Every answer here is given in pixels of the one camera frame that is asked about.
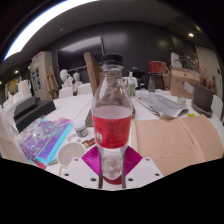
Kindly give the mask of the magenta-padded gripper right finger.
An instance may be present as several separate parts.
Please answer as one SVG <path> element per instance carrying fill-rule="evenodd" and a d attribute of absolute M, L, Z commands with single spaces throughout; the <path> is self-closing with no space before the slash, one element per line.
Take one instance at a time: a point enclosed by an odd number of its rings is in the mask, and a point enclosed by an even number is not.
<path fill-rule="evenodd" d="M 123 189 L 140 188 L 162 177 L 151 158 L 143 158 L 133 148 L 127 147 L 123 158 Z"/>

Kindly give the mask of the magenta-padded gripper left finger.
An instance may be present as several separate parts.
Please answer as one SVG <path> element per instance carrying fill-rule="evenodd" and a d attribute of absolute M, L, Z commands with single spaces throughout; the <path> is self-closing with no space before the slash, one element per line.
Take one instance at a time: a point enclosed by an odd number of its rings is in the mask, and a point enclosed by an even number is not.
<path fill-rule="evenodd" d="M 96 146 L 86 154 L 81 144 L 61 149 L 61 166 L 64 168 L 61 176 L 84 188 L 101 189 L 102 177 L 100 155 Z"/>

